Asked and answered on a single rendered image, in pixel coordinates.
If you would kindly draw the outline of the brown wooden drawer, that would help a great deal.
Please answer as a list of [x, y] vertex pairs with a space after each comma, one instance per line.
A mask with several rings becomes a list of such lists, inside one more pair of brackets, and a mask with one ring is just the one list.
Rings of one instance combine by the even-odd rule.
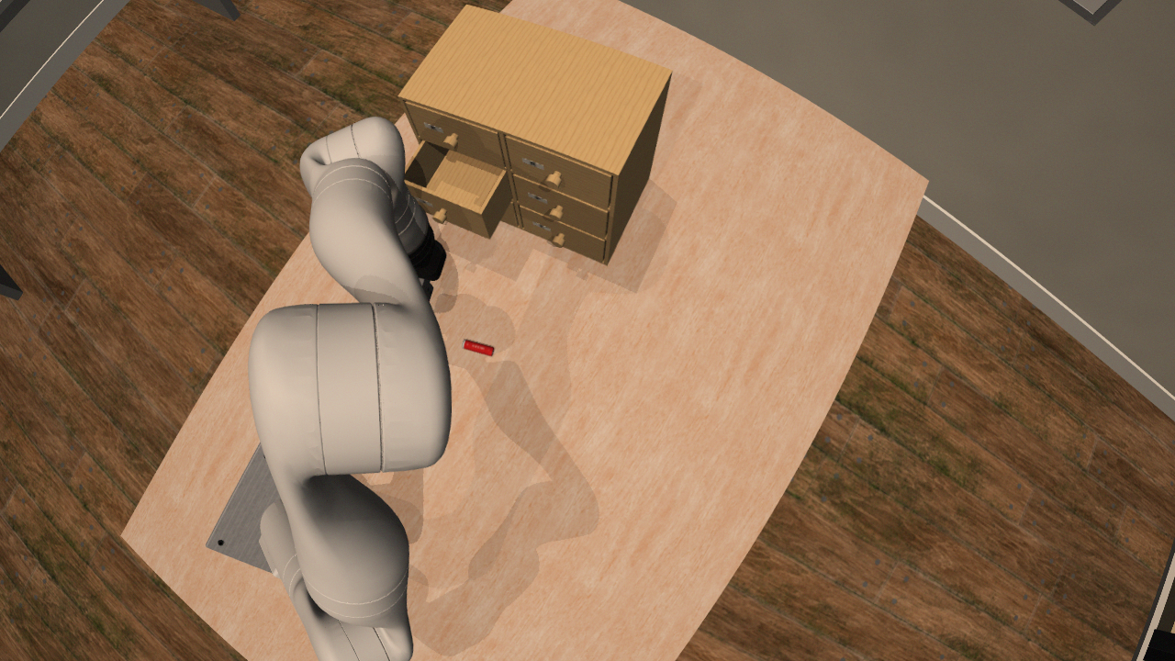
[[512, 171], [540, 181], [553, 189], [575, 194], [592, 204], [606, 209], [611, 204], [613, 175], [523, 140], [506, 135], [505, 141]]
[[549, 218], [562, 220], [605, 240], [610, 214], [605, 209], [588, 204], [569, 194], [555, 191], [548, 186], [533, 183], [532, 180], [517, 174], [513, 174], [513, 177], [518, 204], [532, 207], [538, 213], [548, 214]]
[[508, 222], [508, 223], [512, 223], [512, 225], [517, 225], [518, 227], [518, 220], [517, 220], [517, 214], [515, 213], [515, 204], [513, 204], [513, 202], [511, 202], [510, 207], [508, 207], [506, 213], [505, 213], [505, 215], [503, 215], [502, 220], [505, 221], [505, 222]]
[[603, 263], [606, 250], [605, 240], [593, 237], [592, 234], [575, 229], [568, 223], [549, 218], [548, 215], [533, 213], [524, 205], [521, 205], [521, 218], [523, 218], [525, 230], [552, 241], [553, 247], [568, 247], [569, 250], [585, 254], [588, 258], [599, 259]]
[[432, 220], [448, 221], [488, 240], [513, 198], [505, 169], [425, 140], [408, 160], [404, 181]]
[[466, 153], [466, 155], [484, 160], [484, 162], [505, 168], [498, 131], [471, 124], [463, 119], [446, 116], [446, 114], [414, 104], [414, 102], [407, 101], [407, 108], [421, 139], [434, 141], [449, 150]]

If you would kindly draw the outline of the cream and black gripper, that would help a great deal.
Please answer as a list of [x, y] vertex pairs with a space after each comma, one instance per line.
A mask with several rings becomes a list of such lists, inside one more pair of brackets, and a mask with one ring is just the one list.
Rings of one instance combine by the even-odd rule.
[[[435, 286], [430, 281], [439, 279], [446, 259], [446, 251], [443, 244], [435, 240], [435, 232], [428, 221], [428, 215], [423, 205], [417, 204], [414, 198], [414, 217], [408, 223], [407, 229], [401, 231], [400, 242], [407, 248], [408, 258], [411, 259], [416, 274], [430, 301]], [[430, 279], [430, 281], [429, 281]]]

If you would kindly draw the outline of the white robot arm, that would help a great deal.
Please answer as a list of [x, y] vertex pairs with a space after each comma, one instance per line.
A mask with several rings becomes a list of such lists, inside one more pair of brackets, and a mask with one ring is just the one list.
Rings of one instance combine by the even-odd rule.
[[350, 475], [431, 467], [452, 429], [443, 335], [398, 237], [407, 148], [364, 119], [307, 147], [298, 174], [320, 267], [358, 304], [280, 306], [253, 330], [253, 421], [281, 498], [258, 542], [318, 661], [410, 661], [407, 528]]

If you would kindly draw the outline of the small wooden chest of drawers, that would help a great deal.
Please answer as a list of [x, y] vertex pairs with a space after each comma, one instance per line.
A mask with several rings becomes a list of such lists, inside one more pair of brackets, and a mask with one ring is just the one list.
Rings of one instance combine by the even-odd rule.
[[508, 173], [516, 229], [525, 230], [506, 135], [613, 175], [607, 209], [555, 189], [610, 213], [607, 267], [649, 183], [672, 72], [625, 50], [466, 5], [398, 99], [419, 144], [425, 139], [407, 101], [498, 131], [505, 168], [496, 167]]

